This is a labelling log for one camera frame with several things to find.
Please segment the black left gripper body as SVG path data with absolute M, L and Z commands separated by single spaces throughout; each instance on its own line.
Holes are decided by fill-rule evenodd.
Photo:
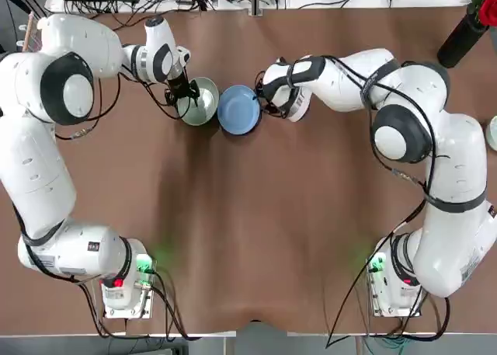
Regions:
M 185 98 L 191 96 L 191 88 L 186 71 L 182 70 L 175 78 L 168 80 L 169 90 L 173 98 Z

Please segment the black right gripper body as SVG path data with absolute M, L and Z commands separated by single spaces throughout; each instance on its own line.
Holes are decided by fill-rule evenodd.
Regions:
M 261 111 L 271 117 L 279 117 L 280 110 L 269 101 L 264 95 L 260 96 Z

